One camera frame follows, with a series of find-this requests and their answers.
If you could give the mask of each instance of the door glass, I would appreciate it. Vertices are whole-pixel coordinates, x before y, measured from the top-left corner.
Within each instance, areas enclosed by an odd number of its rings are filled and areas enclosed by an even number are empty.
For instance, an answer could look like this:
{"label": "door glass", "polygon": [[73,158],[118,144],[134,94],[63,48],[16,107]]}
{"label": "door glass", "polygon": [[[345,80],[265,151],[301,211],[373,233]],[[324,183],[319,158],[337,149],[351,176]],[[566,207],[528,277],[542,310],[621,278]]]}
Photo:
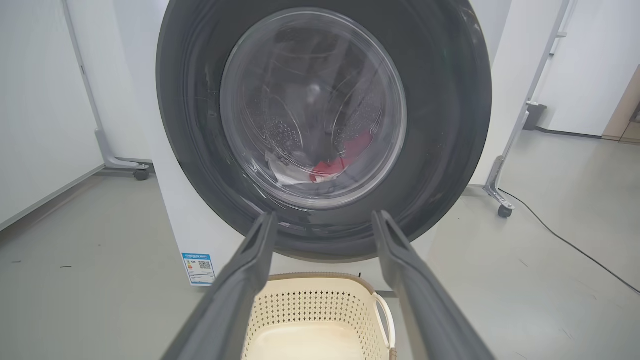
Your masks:
{"label": "door glass", "polygon": [[249,29],[227,61],[220,102],[245,172],[297,208],[333,208],[369,193],[406,132],[389,55],[359,24],[327,10],[287,10]]}

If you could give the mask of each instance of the basket bottom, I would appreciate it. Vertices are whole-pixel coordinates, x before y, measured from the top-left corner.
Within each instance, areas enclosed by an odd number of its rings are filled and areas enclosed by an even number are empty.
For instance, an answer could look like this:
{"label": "basket bottom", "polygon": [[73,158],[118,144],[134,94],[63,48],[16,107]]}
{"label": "basket bottom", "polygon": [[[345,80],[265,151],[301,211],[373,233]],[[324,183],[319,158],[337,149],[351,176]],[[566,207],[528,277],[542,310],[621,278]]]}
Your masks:
{"label": "basket bottom", "polygon": [[249,360],[361,360],[362,347],[351,327],[339,322],[272,325],[251,341]]}

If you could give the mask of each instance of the glossy floor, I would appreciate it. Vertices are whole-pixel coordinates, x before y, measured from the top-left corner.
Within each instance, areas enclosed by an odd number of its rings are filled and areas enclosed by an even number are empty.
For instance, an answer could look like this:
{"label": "glossy floor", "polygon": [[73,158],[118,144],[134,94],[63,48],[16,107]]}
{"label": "glossy floor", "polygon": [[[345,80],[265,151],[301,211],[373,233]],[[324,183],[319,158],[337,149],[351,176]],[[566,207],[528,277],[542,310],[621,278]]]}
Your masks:
{"label": "glossy floor", "polygon": [[[524,133],[502,186],[640,286],[640,147]],[[519,203],[507,220],[469,188],[428,264],[500,359],[636,359],[640,296]],[[0,234],[0,359],[159,359],[198,302],[157,185],[94,177],[51,214]],[[399,359],[411,359],[397,299]]]}

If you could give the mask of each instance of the perforated basket wall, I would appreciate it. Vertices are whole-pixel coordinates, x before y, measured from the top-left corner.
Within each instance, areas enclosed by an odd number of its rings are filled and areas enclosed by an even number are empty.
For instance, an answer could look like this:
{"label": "perforated basket wall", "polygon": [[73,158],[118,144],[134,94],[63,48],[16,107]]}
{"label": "perforated basket wall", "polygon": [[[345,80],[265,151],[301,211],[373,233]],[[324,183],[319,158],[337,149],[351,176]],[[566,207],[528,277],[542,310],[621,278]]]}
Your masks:
{"label": "perforated basket wall", "polygon": [[[266,358],[265,354],[256,354],[258,350],[252,352],[252,345],[266,333],[266,329],[292,325],[335,325],[336,331],[340,328],[340,331],[353,332],[343,338],[356,342],[353,348],[357,347],[359,350],[360,359],[389,358],[382,334],[384,330],[376,315],[376,300],[372,295],[371,286],[351,275],[304,276],[306,274],[272,277],[256,296],[244,342],[243,359]],[[331,341],[317,340],[325,343]],[[308,354],[300,354],[300,359],[304,358],[308,358]]]}

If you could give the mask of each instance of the laundry basket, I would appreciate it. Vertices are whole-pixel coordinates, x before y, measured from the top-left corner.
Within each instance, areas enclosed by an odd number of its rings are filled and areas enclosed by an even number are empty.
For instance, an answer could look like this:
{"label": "laundry basket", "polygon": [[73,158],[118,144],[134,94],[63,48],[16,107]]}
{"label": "laundry basket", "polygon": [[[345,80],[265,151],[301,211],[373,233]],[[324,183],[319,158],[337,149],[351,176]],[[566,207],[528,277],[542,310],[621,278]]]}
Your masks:
{"label": "laundry basket", "polygon": [[395,346],[389,307],[361,278],[284,274],[271,276],[255,297],[242,358],[394,360]]}

